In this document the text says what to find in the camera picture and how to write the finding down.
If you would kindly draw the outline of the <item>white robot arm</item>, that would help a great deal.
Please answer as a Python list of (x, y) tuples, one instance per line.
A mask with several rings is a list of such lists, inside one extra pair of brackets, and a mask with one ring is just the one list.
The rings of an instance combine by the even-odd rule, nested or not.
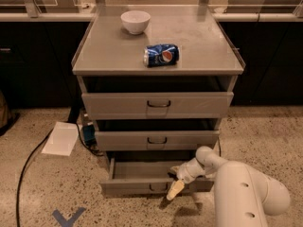
[(176, 180), (167, 194), (173, 200), (187, 184), (214, 174), (216, 227), (268, 227), (266, 218), (287, 211), (291, 197), (280, 181), (238, 161), (229, 161), (209, 147), (200, 147), (195, 157), (172, 169)]

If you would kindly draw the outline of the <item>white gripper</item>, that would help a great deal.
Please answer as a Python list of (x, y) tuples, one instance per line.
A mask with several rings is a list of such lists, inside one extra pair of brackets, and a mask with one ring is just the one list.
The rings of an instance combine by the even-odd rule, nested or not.
[(194, 182), (198, 177), (205, 175), (204, 167), (196, 158), (181, 164), (180, 166), (172, 166), (170, 169), (172, 174), (176, 174), (179, 180), (174, 181), (167, 194), (167, 200), (172, 201), (185, 187), (185, 184)]

